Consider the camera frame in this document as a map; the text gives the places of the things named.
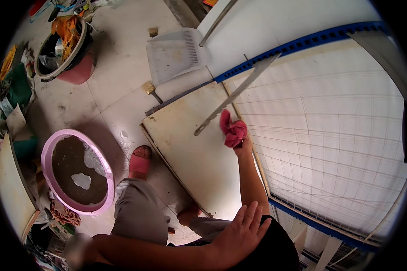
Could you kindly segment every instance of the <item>dustpan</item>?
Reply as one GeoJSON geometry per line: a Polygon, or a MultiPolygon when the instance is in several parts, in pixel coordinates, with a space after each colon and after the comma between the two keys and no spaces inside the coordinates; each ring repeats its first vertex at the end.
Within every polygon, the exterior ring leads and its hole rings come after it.
{"type": "Polygon", "coordinates": [[[158,35],[146,45],[152,84],[157,86],[206,65],[206,49],[199,46],[202,34],[189,27],[158,35]]]}

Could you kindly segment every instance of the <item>gray pants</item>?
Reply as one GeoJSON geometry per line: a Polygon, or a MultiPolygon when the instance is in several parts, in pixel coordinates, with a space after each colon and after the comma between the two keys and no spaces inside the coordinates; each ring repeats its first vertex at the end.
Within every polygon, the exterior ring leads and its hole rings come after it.
{"type": "MultiPolygon", "coordinates": [[[[118,184],[117,194],[111,234],[166,245],[170,218],[158,206],[155,189],[146,181],[125,178],[118,184]]],[[[197,217],[189,227],[202,237],[200,241],[212,241],[230,222],[197,217]]]]}

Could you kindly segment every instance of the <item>right hand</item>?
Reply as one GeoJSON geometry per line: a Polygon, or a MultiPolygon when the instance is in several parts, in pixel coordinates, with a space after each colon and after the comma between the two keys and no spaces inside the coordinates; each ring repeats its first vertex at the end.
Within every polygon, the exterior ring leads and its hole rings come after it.
{"type": "Polygon", "coordinates": [[[243,138],[241,148],[234,148],[233,151],[238,157],[243,155],[250,155],[252,153],[252,142],[249,138],[245,137],[243,138]]]}
{"type": "Polygon", "coordinates": [[[234,220],[208,244],[210,259],[217,268],[233,267],[255,250],[271,224],[268,218],[261,226],[262,207],[256,201],[241,207],[234,220]]]}

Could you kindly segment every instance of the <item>red cloth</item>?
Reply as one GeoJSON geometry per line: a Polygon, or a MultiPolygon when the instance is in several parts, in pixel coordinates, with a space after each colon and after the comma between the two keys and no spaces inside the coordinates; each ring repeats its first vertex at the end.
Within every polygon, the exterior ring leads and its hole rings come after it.
{"type": "Polygon", "coordinates": [[[247,135],[247,125],[244,121],[232,122],[230,112],[223,110],[220,116],[220,129],[226,135],[225,145],[229,148],[241,147],[243,138],[247,135]]]}

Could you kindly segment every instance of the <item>dirty floor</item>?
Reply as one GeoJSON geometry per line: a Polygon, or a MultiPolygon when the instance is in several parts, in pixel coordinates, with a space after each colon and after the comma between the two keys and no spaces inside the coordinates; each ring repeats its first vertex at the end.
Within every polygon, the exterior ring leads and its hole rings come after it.
{"type": "MultiPolygon", "coordinates": [[[[28,41],[36,56],[51,29],[47,21],[51,11],[50,6],[33,23],[25,18],[10,46],[28,41]]],[[[160,34],[177,30],[180,25],[163,0],[129,0],[115,7],[100,7],[92,25],[97,29],[91,34],[97,65],[91,78],[81,85],[72,85],[58,79],[44,83],[35,77],[38,99],[26,119],[39,138],[39,154],[48,137],[60,129],[74,128],[87,134],[102,149],[118,183],[128,175],[133,150],[149,145],[139,124],[145,111],[158,104],[141,88],[151,80],[146,55],[148,28],[157,26],[160,34]]],[[[168,100],[211,78],[207,68],[203,68],[163,83],[156,91],[161,99],[168,100]]],[[[176,219],[192,200],[157,155],[147,181],[157,190],[158,203],[176,230],[168,242],[180,245],[199,238],[176,219]]],[[[109,234],[114,224],[114,205],[100,215],[81,219],[78,232],[90,236],[109,234]]]]}

